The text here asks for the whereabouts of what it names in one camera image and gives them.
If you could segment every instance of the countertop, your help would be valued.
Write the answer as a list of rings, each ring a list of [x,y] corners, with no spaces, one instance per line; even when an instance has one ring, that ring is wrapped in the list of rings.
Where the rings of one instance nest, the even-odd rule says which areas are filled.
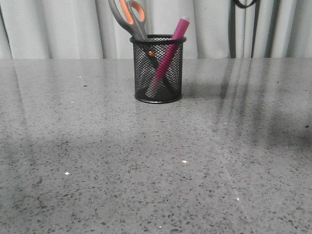
[[[312,233],[312,59],[0,60],[0,233]]]

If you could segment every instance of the pen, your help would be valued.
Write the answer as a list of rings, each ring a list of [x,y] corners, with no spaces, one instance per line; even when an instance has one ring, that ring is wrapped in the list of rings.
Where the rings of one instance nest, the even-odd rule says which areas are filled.
[[[182,17],[179,20],[179,23],[175,29],[175,33],[171,37],[172,40],[180,39],[184,36],[188,26],[190,24],[190,21],[187,17]],[[149,86],[149,88],[146,91],[146,96],[150,98],[154,98],[157,92],[157,89],[160,85],[160,83],[163,81],[163,78],[165,77],[170,64],[176,54],[176,51],[179,47],[179,44],[170,44],[165,52],[164,57],[162,58],[158,69],[155,72],[154,79]]]

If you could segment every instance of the pen holder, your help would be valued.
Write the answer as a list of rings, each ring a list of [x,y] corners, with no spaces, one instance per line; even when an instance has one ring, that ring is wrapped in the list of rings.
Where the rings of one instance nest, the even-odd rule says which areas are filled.
[[[169,103],[181,99],[182,56],[186,37],[148,35],[133,43],[135,98],[147,103]]]

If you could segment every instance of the curtain fold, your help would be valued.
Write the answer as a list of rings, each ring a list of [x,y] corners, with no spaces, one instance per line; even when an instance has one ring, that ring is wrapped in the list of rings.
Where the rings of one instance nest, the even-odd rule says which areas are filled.
[[[312,57],[311,0],[137,1],[148,34],[191,19],[187,59]],[[129,38],[107,0],[0,0],[0,59],[131,59]]]

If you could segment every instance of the terrazzo surface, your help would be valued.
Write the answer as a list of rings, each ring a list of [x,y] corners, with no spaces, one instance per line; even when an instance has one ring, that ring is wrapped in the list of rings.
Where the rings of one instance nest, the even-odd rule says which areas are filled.
[[[312,59],[0,61],[0,234],[312,233]]]

